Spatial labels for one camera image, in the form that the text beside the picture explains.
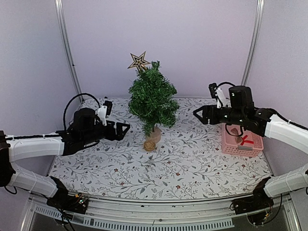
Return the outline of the gold bell ornament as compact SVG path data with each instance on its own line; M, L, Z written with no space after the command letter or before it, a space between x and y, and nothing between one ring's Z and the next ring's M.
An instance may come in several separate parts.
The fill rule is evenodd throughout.
M235 136L235 141L237 144L240 144L243 141L237 128L232 128L231 134Z

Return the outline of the small green christmas tree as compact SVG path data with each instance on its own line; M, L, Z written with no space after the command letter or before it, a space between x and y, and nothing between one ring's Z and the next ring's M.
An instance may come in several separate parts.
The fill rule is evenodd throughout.
M175 86L160 72L160 62L151 62L151 67L137 72L137 78L128 90L129 112L142 122L146 141L157 144L161 140L159 128L172 128L180 106L174 99Z

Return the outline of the pink plastic basket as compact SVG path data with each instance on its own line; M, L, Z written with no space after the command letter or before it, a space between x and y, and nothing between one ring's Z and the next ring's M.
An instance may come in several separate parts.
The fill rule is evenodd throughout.
M222 124L221 148L225 154L256 157L263 151L262 137L239 125Z

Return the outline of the gold star tree topper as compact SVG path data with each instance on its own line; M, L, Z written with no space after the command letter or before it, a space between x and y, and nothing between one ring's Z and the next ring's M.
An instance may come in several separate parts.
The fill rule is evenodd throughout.
M130 53L130 56L132 58L132 63L128 66L128 69L136 68L138 72L141 70L146 70L147 65L150 65L151 63L145 60L145 55L146 55L146 51L144 51L139 56Z

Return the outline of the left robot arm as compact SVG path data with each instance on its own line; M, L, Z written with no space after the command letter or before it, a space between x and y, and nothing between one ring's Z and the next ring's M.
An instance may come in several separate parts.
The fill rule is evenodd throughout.
M97 145L100 140L121 141L129 124L107 120L113 103L97 102L98 108L81 108L74 112L70 125L54 133L13 136L0 132L0 185L42 194L61 208L71 205L64 184L55 177L45 177L17 165L18 160L40 156L68 156Z

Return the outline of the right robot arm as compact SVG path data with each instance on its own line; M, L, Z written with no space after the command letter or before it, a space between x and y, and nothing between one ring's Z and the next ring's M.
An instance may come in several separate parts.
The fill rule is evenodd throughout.
M304 153L308 152L308 129L284 118L272 108L257 108L254 105L251 89L247 86L230 84L230 105L223 102L220 85L209 85L215 105L205 105L194 110L193 115L204 125L238 125L240 130L248 130L261 137L286 143ZM249 206L259 210L268 198L279 194L297 191L308 186L308 166L289 171L277 177L262 180L249 198Z

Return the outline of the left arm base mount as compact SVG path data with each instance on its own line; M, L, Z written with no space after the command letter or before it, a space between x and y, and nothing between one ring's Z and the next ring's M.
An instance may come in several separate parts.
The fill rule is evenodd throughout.
M47 199L47 205L59 210L85 214L88 208L89 198L81 193L69 195L65 193L56 194Z

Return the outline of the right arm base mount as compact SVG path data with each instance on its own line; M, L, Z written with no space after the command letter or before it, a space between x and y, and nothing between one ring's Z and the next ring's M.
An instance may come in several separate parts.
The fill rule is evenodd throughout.
M234 211L236 215L246 214L250 224L260 226L267 222L273 206L273 199L257 192L249 197L234 199L229 209Z

